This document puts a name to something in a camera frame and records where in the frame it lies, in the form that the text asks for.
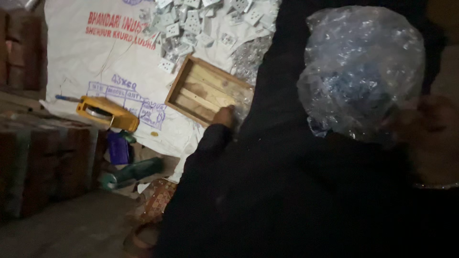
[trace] person in black clothing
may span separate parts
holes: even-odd
[[[403,148],[385,150],[334,133],[312,135],[296,88],[309,37],[306,17],[325,7],[359,4],[325,2],[330,3],[284,0],[237,141],[232,107],[223,108],[186,160],[155,257],[401,252],[436,247],[430,244],[454,232],[457,190],[413,187],[459,182],[459,115],[452,104],[425,97],[417,110],[387,122],[408,143],[417,174]],[[406,1],[394,5],[402,5],[392,9],[406,15]],[[429,54],[438,47],[428,47],[435,41],[430,38],[428,85],[438,72],[436,55]]]

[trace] plastic bag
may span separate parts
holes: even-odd
[[[420,93],[422,35],[383,7],[322,10],[308,26],[306,69],[297,86],[313,134],[333,130],[373,141],[387,113]]]

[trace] wooden box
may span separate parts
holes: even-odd
[[[252,90],[250,84],[188,55],[164,103],[207,127],[221,107],[246,105],[244,98]]]

